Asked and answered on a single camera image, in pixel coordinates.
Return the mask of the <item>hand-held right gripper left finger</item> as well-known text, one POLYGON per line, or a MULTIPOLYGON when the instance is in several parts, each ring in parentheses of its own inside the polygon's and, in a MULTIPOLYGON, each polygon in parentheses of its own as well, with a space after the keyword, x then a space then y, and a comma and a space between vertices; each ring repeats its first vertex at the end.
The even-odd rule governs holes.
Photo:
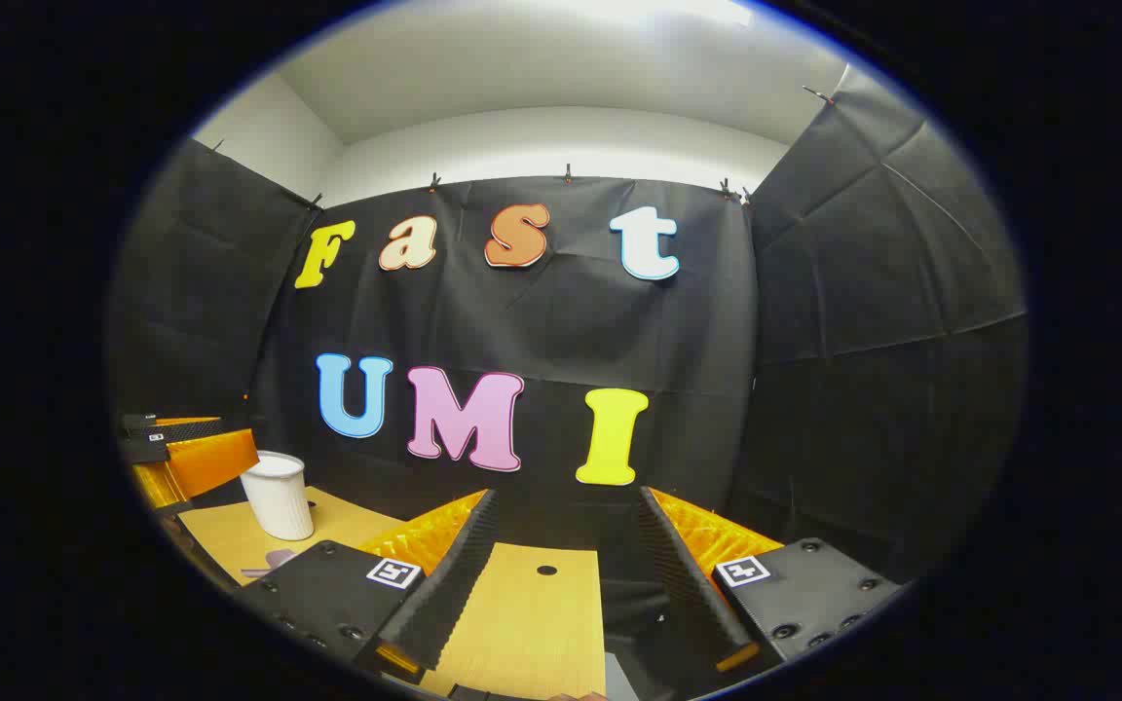
POLYGON ((237 602, 330 664, 417 683, 439 666, 489 562, 499 501, 480 490, 361 546, 318 541, 242 587, 237 602))

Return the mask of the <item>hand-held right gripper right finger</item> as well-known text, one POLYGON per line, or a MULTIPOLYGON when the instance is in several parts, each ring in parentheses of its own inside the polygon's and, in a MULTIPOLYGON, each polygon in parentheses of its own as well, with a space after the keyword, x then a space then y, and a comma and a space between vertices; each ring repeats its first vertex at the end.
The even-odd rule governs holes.
POLYGON ((901 590, 822 538, 782 544, 650 487, 640 489, 636 507, 668 617, 717 673, 760 656, 789 664, 810 655, 901 590))

